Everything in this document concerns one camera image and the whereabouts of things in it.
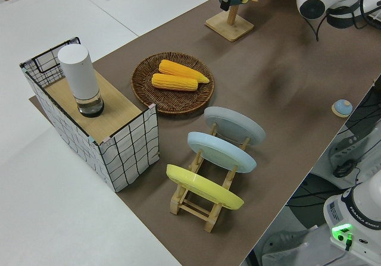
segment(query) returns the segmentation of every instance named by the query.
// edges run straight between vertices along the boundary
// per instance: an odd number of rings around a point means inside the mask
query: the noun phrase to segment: brown mat
[[[381,32],[374,28],[325,23],[316,42],[295,0],[260,0],[239,8],[255,27],[231,43],[204,25],[220,11],[218,0],[210,0],[94,64],[141,107],[130,86],[135,67],[160,52],[193,55],[215,78],[210,105],[241,112],[267,132],[261,145],[246,149],[257,169],[237,174],[230,189],[245,204],[223,209],[209,234],[199,218],[169,212],[176,185],[165,175],[168,163],[191,163],[188,133],[208,131],[202,111],[159,116],[161,159],[118,196],[183,265],[239,265],[345,122],[331,105],[341,98],[358,105],[381,71]],[[208,163],[199,173],[217,182],[225,176]]]

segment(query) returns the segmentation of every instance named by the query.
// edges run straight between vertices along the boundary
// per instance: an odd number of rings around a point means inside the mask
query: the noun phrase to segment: wooden mug tree
[[[228,11],[222,11],[217,15],[209,18],[205,25],[225,37],[227,40],[234,42],[238,38],[250,32],[254,25],[249,21],[237,15],[239,5],[232,5]]]

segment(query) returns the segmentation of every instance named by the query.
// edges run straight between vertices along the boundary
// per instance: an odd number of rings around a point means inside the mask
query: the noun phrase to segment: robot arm
[[[381,171],[370,180],[327,199],[324,217],[332,230],[331,241],[373,266],[381,265]]]
[[[318,19],[326,14],[330,25],[347,28],[366,15],[376,17],[381,0],[296,0],[296,5],[306,19]]]

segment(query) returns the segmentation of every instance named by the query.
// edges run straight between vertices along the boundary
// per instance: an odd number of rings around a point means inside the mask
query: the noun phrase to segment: corn
[[[159,71],[163,74],[172,74],[174,76],[195,79],[199,83],[209,83],[209,79],[199,71],[169,60],[161,60]]]
[[[198,82],[194,79],[177,77],[171,74],[154,74],[152,85],[158,89],[182,90],[193,92],[198,88]]]

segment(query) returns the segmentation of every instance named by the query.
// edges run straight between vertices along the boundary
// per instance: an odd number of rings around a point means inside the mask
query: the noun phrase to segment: grid pattern box
[[[113,191],[119,192],[159,160],[156,106],[148,107],[98,144],[45,90],[64,77],[57,54],[63,46],[72,43],[80,43],[79,38],[59,44],[23,62],[20,67],[62,139]]]

